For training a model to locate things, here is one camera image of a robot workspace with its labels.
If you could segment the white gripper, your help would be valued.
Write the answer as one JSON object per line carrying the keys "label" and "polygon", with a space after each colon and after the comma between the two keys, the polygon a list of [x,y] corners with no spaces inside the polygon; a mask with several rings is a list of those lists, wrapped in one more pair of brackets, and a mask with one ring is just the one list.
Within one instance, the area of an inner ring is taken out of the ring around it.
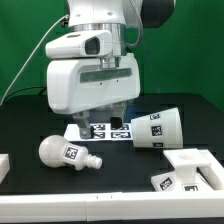
{"label": "white gripper", "polygon": [[73,119],[82,139],[92,137],[86,110],[115,103],[110,123],[119,129],[124,123],[126,100],[137,98],[140,93],[138,64],[133,54],[122,56],[118,68],[101,69],[100,65],[97,58],[55,60],[47,68],[49,106],[58,114],[75,113]]}

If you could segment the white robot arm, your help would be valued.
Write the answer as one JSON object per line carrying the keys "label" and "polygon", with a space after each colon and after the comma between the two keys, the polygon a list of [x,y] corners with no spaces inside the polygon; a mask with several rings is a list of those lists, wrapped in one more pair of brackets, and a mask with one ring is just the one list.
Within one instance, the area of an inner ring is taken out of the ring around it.
{"label": "white robot arm", "polygon": [[140,94],[139,69],[128,50],[145,28],[162,26],[176,0],[67,0],[70,32],[46,44],[48,102],[71,114],[80,137],[89,139],[91,109],[112,107],[110,122],[123,125],[126,102]]}

